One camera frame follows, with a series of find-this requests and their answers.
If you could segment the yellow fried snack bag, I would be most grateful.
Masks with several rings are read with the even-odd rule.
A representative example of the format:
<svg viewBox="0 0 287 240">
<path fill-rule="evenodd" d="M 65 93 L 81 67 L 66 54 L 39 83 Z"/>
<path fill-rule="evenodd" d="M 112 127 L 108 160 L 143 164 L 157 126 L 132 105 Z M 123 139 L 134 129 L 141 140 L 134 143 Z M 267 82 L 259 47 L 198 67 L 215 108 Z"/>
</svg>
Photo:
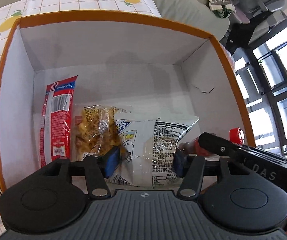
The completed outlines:
<svg viewBox="0 0 287 240">
<path fill-rule="evenodd" d="M 130 113 L 130 105 L 75 105 L 77 110 L 72 130 L 72 159 L 81 161 L 89 155 L 104 156 L 114 146 L 120 147 L 121 159 L 124 160 L 129 153 L 122 146 L 118 135 L 114 116 L 116 113 Z"/>
</svg>

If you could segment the white and blue chip bag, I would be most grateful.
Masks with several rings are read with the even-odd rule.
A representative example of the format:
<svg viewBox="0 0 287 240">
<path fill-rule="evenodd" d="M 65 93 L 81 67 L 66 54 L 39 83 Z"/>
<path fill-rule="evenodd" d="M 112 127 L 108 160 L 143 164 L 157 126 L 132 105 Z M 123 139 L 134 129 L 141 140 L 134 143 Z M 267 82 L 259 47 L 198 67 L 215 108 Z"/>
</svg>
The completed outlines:
<svg viewBox="0 0 287 240">
<path fill-rule="evenodd" d="M 110 183 L 148 188 L 179 183 L 172 167 L 177 145 L 199 117 L 116 113 L 114 121 L 127 156 L 109 178 Z"/>
</svg>

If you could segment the red and white snack packet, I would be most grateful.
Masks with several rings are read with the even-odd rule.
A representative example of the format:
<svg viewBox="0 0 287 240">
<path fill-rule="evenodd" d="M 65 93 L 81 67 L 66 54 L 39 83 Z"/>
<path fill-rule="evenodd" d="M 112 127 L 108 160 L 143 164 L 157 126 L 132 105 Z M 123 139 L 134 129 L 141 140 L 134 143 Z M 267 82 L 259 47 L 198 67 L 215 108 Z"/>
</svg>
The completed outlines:
<svg viewBox="0 0 287 240">
<path fill-rule="evenodd" d="M 39 136 L 40 165 L 71 157 L 71 121 L 76 76 L 46 87 Z"/>
</svg>

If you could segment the orange cardboard box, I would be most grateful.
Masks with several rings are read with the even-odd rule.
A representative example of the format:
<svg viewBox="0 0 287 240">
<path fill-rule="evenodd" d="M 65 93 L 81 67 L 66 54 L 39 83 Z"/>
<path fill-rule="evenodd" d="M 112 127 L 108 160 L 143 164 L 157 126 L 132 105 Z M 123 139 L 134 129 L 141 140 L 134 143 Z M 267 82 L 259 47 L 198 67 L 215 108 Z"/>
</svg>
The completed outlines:
<svg viewBox="0 0 287 240">
<path fill-rule="evenodd" d="M 76 104 L 130 105 L 147 114 L 196 115 L 199 130 L 255 139 L 246 104 L 214 35 L 119 11 L 61 11 L 17 19 L 0 61 L 0 186 L 39 168 L 47 85 L 77 77 Z"/>
</svg>

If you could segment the grey office chair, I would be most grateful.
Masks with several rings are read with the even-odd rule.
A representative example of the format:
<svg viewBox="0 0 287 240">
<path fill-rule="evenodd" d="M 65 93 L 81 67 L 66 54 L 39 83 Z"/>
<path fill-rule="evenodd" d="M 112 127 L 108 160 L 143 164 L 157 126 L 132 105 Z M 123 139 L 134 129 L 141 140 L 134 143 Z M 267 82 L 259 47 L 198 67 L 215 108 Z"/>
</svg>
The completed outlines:
<svg viewBox="0 0 287 240">
<path fill-rule="evenodd" d="M 239 8 L 254 23 L 255 29 L 248 43 L 258 40 L 282 21 L 287 20 L 283 12 L 285 0 L 239 0 Z"/>
</svg>

